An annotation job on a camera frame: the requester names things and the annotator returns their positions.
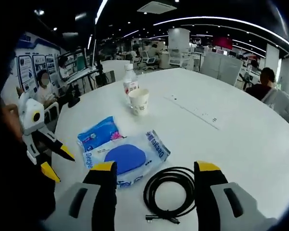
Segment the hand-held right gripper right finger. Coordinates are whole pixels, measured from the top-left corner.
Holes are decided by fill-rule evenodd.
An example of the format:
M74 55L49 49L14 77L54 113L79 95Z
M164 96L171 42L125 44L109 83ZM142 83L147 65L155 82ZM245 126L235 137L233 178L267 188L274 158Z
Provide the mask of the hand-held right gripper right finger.
M194 180L199 231L268 231L277 223L259 211L247 191L228 182L215 164L195 161Z

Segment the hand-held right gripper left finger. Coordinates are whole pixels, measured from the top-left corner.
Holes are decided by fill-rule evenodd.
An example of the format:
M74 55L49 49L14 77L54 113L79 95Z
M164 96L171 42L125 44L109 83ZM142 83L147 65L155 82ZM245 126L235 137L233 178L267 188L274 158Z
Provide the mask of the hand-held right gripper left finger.
M42 222L45 231L113 231L117 204L117 163L94 165L83 182L74 183Z

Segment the person's left hand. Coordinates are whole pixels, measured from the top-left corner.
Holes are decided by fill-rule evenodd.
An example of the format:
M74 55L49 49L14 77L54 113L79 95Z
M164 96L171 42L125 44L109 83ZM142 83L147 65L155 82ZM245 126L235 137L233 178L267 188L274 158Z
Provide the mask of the person's left hand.
M3 121L14 134L19 142L22 142L22 127L19 120L18 107L16 104L9 104L2 107Z

